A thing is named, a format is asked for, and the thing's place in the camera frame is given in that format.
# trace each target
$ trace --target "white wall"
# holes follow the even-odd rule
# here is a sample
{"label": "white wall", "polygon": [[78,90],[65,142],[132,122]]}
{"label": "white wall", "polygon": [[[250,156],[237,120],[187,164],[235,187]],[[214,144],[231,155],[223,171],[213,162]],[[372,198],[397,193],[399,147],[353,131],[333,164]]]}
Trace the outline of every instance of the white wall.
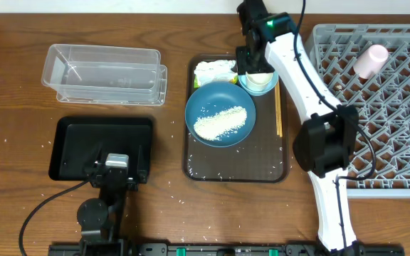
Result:
{"label": "white wall", "polygon": [[[0,0],[0,13],[234,14],[243,0]],[[269,11],[299,13],[301,0],[265,0]],[[410,0],[307,0],[311,14],[410,14]]]}

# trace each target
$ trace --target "gray dish rack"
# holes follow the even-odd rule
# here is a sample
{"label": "gray dish rack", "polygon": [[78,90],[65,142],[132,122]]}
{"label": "gray dish rack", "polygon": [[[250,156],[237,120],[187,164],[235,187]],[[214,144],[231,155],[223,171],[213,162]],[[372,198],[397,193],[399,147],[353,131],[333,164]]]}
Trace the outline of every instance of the gray dish rack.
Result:
{"label": "gray dish rack", "polygon": [[[381,72],[363,80],[352,69],[373,44],[390,57]],[[376,150],[377,171],[366,181],[349,182],[350,198],[410,198],[410,25],[320,24],[305,44],[312,64],[330,91],[353,104],[359,124]],[[349,174],[371,168],[368,145],[357,135]]]}

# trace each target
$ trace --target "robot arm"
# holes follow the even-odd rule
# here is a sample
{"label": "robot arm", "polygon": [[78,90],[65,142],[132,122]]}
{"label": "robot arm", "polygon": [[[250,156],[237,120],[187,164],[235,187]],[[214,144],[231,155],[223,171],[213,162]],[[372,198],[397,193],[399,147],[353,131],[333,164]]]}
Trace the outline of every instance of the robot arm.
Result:
{"label": "robot arm", "polygon": [[[314,187],[320,222],[318,237],[329,252],[343,250],[356,237],[349,217],[346,183],[340,183],[338,197],[335,181],[338,176],[347,175],[349,155],[354,151],[357,132],[352,125],[321,103],[306,80],[295,59],[293,32],[296,27],[289,15],[269,14],[262,0],[245,0],[237,12],[242,33],[246,36],[246,46],[236,49],[238,74],[278,72],[302,122],[302,128],[293,143],[293,151],[299,165],[308,172]],[[341,106],[340,101],[327,89],[308,59],[300,38],[297,40],[297,49],[308,76],[320,93],[337,107],[340,116],[345,114],[357,123],[356,109],[353,106]]]}
{"label": "robot arm", "polygon": [[[280,79],[283,81],[297,107],[300,121],[303,123],[311,119],[311,116],[314,114],[323,116],[331,113],[332,110],[324,104],[320,104],[319,98],[296,63],[293,44],[293,33],[278,36],[275,42],[267,43],[265,58],[268,64],[278,72]],[[341,105],[340,101],[324,85],[310,60],[307,57],[303,57],[308,55],[305,53],[300,38],[298,39],[297,49],[301,54],[302,64],[305,66],[308,75],[318,90],[325,96],[325,99],[334,106]],[[329,251],[333,249],[341,250],[345,245],[343,245],[342,239],[335,180],[337,176],[346,176],[347,169],[337,168],[327,172],[323,178],[319,178],[311,171],[308,174],[314,187],[317,212],[319,214],[319,239]],[[356,240],[356,237],[350,222],[345,182],[341,182],[339,190],[346,245],[349,246]]]}

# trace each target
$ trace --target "black cable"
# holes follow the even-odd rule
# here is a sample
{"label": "black cable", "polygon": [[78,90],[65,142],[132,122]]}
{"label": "black cable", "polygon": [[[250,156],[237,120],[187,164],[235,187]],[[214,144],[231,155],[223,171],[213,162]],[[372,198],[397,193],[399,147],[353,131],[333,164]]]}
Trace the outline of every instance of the black cable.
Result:
{"label": "black cable", "polygon": [[27,256],[27,255],[26,255],[26,251],[25,251],[25,247],[23,246],[23,234],[25,233],[26,226],[28,225],[29,221],[30,221],[31,218],[34,216],[34,214],[36,214],[36,212],[37,212],[39,209],[41,209],[42,206],[44,206],[44,205],[47,204],[48,202],[52,201],[53,199],[55,199],[55,198],[57,198],[57,197],[59,197],[59,196],[62,196],[62,195],[64,195],[64,194],[66,194],[66,193],[69,193],[69,192],[71,192],[71,191],[74,191],[74,190],[77,189],[77,188],[80,188],[81,186],[85,185],[85,184],[88,183],[89,181],[90,181],[90,179],[87,179],[86,181],[84,181],[84,182],[82,182],[82,183],[79,183],[78,185],[75,185],[75,186],[73,186],[72,188],[68,188],[68,189],[66,189],[66,190],[64,190],[64,191],[61,191],[60,193],[57,193],[57,194],[55,194],[55,195],[53,195],[53,196],[47,198],[47,199],[44,200],[42,203],[40,203],[38,206],[36,206],[31,213],[29,213],[28,217],[25,219],[25,222],[24,222],[23,225],[21,226],[20,234],[19,234],[19,247],[20,247],[21,255]]}
{"label": "black cable", "polygon": [[305,15],[305,7],[306,7],[306,0],[303,0],[303,6],[302,6],[301,14],[300,14],[300,20],[298,21],[297,31],[295,32],[295,36],[294,36],[294,39],[293,39],[293,50],[294,50],[294,54],[295,54],[295,59],[297,60],[298,65],[300,66],[300,69],[302,70],[303,75],[305,76],[306,80],[310,83],[311,88],[314,90],[317,97],[319,97],[320,102],[324,103],[337,116],[343,118],[344,121],[348,122],[357,132],[359,132],[364,137],[364,140],[368,143],[369,150],[371,151],[372,165],[371,165],[371,170],[369,171],[369,173],[367,173],[363,176],[360,176],[360,177],[358,177],[358,176],[357,177],[338,176],[335,180],[337,199],[338,199],[338,209],[340,211],[340,222],[341,222],[341,232],[342,232],[342,238],[343,238],[343,245],[344,245],[344,248],[346,248],[347,245],[346,245],[345,226],[344,226],[344,221],[342,219],[342,208],[341,208],[341,200],[340,200],[340,179],[345,179],[345,180],[348,180],[348,181],[364,181],[367,178],[371,178],[374,174],[374,171],[376,170],[376,154],[375,154],[373,146],[371,144],[371,139],[368,137],[368,135],[362,130],[362,128],[359,127],[358,124],[355,124],[349,117],[340,114],[337,111],[337,108],[335,106],[332,106],[325,99],[325,97],[320,94],[319,90],[316,88],[316,86],[312,82],[310,76],[308,75],[308,73],[306,72],[305,67],[302,64],[300,54],[298,53],[298,49],[297,49],[297,40],[298,40],[298,34],[300,32],[300,27],[301,27],[302,22],[303,22],[303,16]]}

